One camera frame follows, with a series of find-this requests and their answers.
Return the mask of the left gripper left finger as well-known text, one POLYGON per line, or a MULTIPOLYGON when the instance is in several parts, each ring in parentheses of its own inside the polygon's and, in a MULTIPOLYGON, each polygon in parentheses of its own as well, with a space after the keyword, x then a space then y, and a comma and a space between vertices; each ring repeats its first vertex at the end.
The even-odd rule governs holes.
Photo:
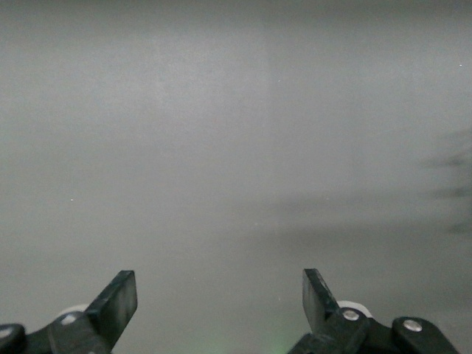
POLYGON ((88 305, 63 310, 33 333, 1 325, 2 353, 111 353, 137 309, 136 277, 120 271, 88 305))

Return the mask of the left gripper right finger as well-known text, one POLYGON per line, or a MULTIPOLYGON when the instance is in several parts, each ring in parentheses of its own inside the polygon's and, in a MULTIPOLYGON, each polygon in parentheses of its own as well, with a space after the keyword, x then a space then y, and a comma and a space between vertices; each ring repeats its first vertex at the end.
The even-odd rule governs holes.
POLYGON ((401 316, 387 327, 363 306, 338 302, 315 268, 303 271, 302 304, 310 326, 290 353, 458 353, 426 319, 401 316))

